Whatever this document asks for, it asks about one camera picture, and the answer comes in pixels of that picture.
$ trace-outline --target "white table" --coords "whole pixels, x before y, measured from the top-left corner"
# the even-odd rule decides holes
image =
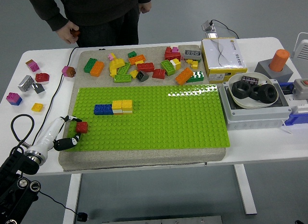
[[[153,46],[178,46],[178,45],[200,45],[201,42],[187,42],[187,43],[164,43],[164,44],[147,44],[138,46],[124,46],[124,47],[107,47],[107,49],[119,49],[119,48],[140,48],[140,47],[153,47]],[[256,39],[241,39],[238,40],[238,44],[241,49],[244,61],[248,67],[248,72],[253,72],[257,66],[257,63],[262,60],[271,59],[278,49],[282,49],[283,46],[276,38],[256,38]],[[83,51],[97,50],[98,48],[80,48],[74,50],[70,61],[70,66],[77,67],[78,59]],[[36,125],[28,138],[28,143],[32,143],[34,135],[38,131],[44,116],[47,111],[48,104],[51,97],[54,94],[60,77],[61,70],[67,65],[67,61],[72,49],[59,49],[59,50],[39,50],[28,51],[24,53],[20,59],[20,62],[16,68],[16,71],[11,79],[8,89],[0,103],[0,119],[2,123],[1,129],[1,146],[0,146],[0,162],[4,162],[9,155],[10,150],[16,146],[15,140],[11,130],[10,123],[12,119],[21,113],[30,114],[33,116]],[[44,85],[45,92],[36,94],[34,90],[29,92],[21,92],[17,85],[21,82],[25,75],[31,75],[35,77],[35,73],[32,73],[26,66],[25,62],[33,59],[37,62],[42,69],[41,72],[48,73],[50,75],[50,82]],[[297,72],[292,61],[289,59],[287,65],[293,70],[294,74],[290,78],[290,81],[299,79],[300,75]],[[45,127],[48,126],[55,118],[67,115],[71,91],[74,85],[74,78],[64,78],[62,86],[53,102],[53,106],[50,114],[46,120]],[[19,106],[12,106],[6,101],[6,96],[9,92],[16,92],[22,98],[23,102]],[[31,111],[34,103],[42,103],[45,108],[41,113],[35,113]],[[28,118],[20,118],[15,122],[15,131],[19,138],[23,138],[28,132],[31,125],[31,121]],[[207,162],[208,166],[212,165],[234,165],[237,176],[240,181],[247,181],[244,172],[244,163],[249,162],[262,162],[262,161],[279,161],[279,160],[299,160],[308,159],[308,124],[299,124],[294,126],[288,126],[288,130],[292,134],[289,134],[285,127],[278,129],[259,129],[259,130],[241,130],[241,131],[228,131],[231,146],[227,148],[226,156],[222,161]],[[47,162],[40,167],[38,174],[63,174],[64,172],[61,165],[58,162],[59,152],[52,149],[48,153]],[[205,164],[195,164],[191,166],[204,166]],[[130,170],[140,169],[158,169],[158,168],[171,168],[179,166],[153,166],[153,167],[141,167],[132,168]],[[107,170],[95,170],[99,171],[121,171],[126,169],[107,169]],[[74,173],[85,173],[93,171],[75,171]],[[243,189],[249,188],[249,184],[244,186]],[[252,211],[248,213],[254,213],[255,208],[252,207]]]

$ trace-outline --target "person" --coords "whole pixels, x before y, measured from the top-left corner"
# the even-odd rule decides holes
[[[66,18],[54,0],[30,0],[38,16],[66,43],[79,47],[138,44],[140,13],[151,0],[61,0]],[[70,31],[78,30],[74,37]]]

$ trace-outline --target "table leg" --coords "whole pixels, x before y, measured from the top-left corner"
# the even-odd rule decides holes
[[[77,202],[78,202],[78,195],[79,195],[79,188],[81,182],[81,173],[72,174],[71,182],[69,184],[66,207],[72,210],[76,210]],[[65,209],[63,224],[74,224],[75,223],[75,214]]]
[[[251,190],[250,190],[249,182],[247,179],[244,164],[234,165],[234,170],[235,170],[237,182],[239,184],[245,213],[246,214],[257,214],[257,210],[255,207],[254,199],[251,194]]]

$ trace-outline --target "green lego brick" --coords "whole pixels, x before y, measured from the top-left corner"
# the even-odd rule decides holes
[[[117,71],[118,75],[126,75],[130,68],[130,63],[125,63],[124,66],[120,67],[119,70]]]
[[[190,77],[189,80],[187,80],[187,83],[191,82],[198,82],[198,81],[203,81],[204,80],[204,75],[202,71],[194,71],[193,76]]]
[[[171,76],[175,73],[175,68],[172,65],[172,63],[170,63],[169,60],[164,60],[160,63],[160,65],[162,66],[162,68],[166,71],[167,76]]]
[[[136,56],[137,56],[137,53],[135,51],[128,53],[128,58],[132,58],[132,57],[136,57]]]
[[[96,61],[97,61],[97,59],[90,58],[89,61],[87,62],[87,64],[85,65],[85,67],[83,68],[83,70],[86,73],[90,73],[90,71],[92,70],[92,67],[94,66]]]
[[[96,104],[133,100],[133,114],[96,116]],[[80,88],[73,111],[89,124],[68,151],[229,147],[216,85]],[[75,135],[71,122],[67,136]]]
[[[115,83],[128,83],[128,82],[131,82],[131,75],[130,74],[127,74],[127,75],[115,75],[114,82]]]

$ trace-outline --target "gray floor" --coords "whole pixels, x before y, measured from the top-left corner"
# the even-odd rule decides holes
[[[140,44],[201,40],[201,24],[217,19],[240,38],[276,37],[292,52],[298,33],[308,32],[307,1],[153,0],[152,11],[140,17]],[[0,0],[0,24],[1,96],[24,52],[73,47],[51,32],[28,0]],[[221,36],[232,35],[216,25]],[[89,223],[201,215],[221,215],[224,224],[308,223],[308,161],[245,167],[258,215],[244,215],[232,166],[87,174],[78,211],[89,214]],[[69,176],[33,178],[66,203]],[[62,223],[63,209],[48,199],[40,195],[23,223]]]

